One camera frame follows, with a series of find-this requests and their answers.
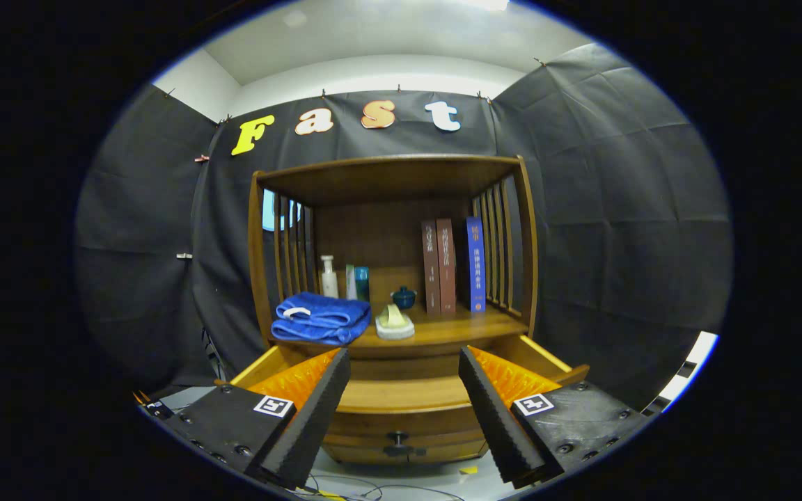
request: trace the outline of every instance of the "black foam pad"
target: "black foam pad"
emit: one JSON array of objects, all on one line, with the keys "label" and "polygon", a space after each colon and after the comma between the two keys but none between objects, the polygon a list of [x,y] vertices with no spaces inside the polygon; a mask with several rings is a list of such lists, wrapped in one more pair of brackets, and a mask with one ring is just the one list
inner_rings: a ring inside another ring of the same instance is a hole
[{"label": "black foam pad", "polygon": [[458,371],[504,482],[521,481],[535,475],[547,478],[561,473],[556,464],[544,460],[509,409],[503,405],[503,400],[469,348],[459,350]]},{"label": "black foam pad", "polygon": [[259,473],[265,479],[286,488],[305,485],[350,376],[348,349],[343,348],[328,365],[296,419],[262,461]]}]

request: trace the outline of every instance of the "book spine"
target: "book spine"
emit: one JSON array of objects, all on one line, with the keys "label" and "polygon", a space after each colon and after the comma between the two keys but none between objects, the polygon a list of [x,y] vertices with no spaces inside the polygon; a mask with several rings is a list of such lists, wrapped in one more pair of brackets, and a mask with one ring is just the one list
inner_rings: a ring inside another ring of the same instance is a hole
[{"label": "book spine", "polygon": [[426,313],[434,314],[441,311],[441,296],[439,289],[439,247],[435,221],[423,221],[423,270],[426,273]]},{"label": "book spine", "polygon": [[454,253],[454,231],[450,219],[437,219],[435,229],[439,240],[439,288],[441,313],[456,311],[456,254]]},{"label": "book spine", "polygon": [[485,311],[485,240],[481,218],[466,218],[466,232],[469,241],[470,310]]}]

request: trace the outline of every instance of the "drawer knob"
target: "drawer knob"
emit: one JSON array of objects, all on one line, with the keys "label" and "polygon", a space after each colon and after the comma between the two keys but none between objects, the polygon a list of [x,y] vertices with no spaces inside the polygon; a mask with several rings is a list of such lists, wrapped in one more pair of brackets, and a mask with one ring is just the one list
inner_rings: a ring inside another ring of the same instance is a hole
[{"label": "drawer knob", "polygon": [[426,450],[415,450],[413,447],[405,446],[401,442],[407,440],[410,435],[405,434],[403,431],[392,431],[391,434],[387,434],[392,441],[395,443],[391,446],[386,446],[382,448],[382,452],[386,453],[386,456],[389,457],[398,457],[398,456],[407,456],[408,454],[414,452],[417,453],[418,456],[425,456]]}]

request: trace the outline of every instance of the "floor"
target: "floor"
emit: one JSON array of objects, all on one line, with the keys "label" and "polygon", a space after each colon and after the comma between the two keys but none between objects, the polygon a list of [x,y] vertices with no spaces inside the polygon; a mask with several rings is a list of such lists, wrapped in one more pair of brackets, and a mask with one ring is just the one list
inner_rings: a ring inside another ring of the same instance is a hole
[{"label": "floor", "polygon": [[[178,410],[194,403],[212,388],[190,388],[165,397],[162,402],[169,408]],[[476,467],[476,472],[470,475],[461,472],[462,468],[473,466]],[[497,501],[532,488],[526,486],[516,491],[511,484],[504,484],[500,480],[500,473],[494,465],[490,451],[480,459],[437,464],[437,466],[427,466],[427,464],[367,466],[367,464],[336,463],[324,453],[324,450],[321,450],[317,454],[311,475],[308,487],[319,488],[324,495],[299,491],[302,499],[330,499],[328,494],[334,494],[350,501],[356,499],[376,501],[378,498],[381,498],[381,501],[405,499]]]}]

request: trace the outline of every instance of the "cable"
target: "cable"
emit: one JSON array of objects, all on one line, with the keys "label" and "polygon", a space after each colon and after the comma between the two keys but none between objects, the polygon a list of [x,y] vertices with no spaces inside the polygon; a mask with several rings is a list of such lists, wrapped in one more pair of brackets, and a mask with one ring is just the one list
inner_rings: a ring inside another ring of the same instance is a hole
[{"label": "cable", "polygon": [[[324,498],[324,499],[327,498],[321,492],[319,492],[317,494],[314,494],[314,493],[309,493],[309,492],[290,491],[290,489],[287,489],[287,492],[290,492],[290,494],[293,494],[293,495],[320,495],[321,498]],[[372,499],[353,498],[353,497],[350,497],[350,495],[341,495],[341,494],[333,494],[333,495],[337,495],[340,498],[346,499],[346,501],[372,501]]]},{"label": "cable", "polygon": [[373,492],[373,491],[379,491],[379,497],[382,498],[382,489],[379,488],[379,486],[376,485],[375,483],[370,482],[370,481],[365,481],[364,479],[357,479],[357,478],[354,478],[354,477],[343,477],[342,475],[311,475],[311,478],[314,479],[315,477],[321,477],[322,479],[349,479],[350,481],[363,482],[365,484],[369,484],[369,485],[373,486],[373,489],[370,489],[370,491],[368,491],[367,494],[370,494],[370,492]]},{"label": "cable", "polygon": [[[418,486],[415,486],[415,485],[389,484],[389,485],[383,485],[383,486],[381,486],[381,487],[407,487],[407,488],[421,488],[423,491],[432,491],[432,492],[437,492],[437,493],[439,493],[439,494],[444,494],[444,495],[452,495],[454,498],[457,498],[457,499],[459,499],[459,501],[466,501],[464,498],[460,498],[458,495],[456,495],[456,494],[451,494],[450,492],[445,492],[445,491],[436,491],[436,489],[433,489],[433,488],[418,487]],[[375,489],[375,488],[372,488],[372,489],[370,489],[369,491],[367,491],[367,492],[363,493],[363,496],[366,498],[366,497],[367,497],[367,495],[368,495],[368,494],[370,494],[370,492],[373,492],[373,491],[376,491],[376,489]],[[382,499],[382,495],[380,495],[378,498],[376,498],[376,499],[375,499],[375,501],[379,501],[379,499]]]}]

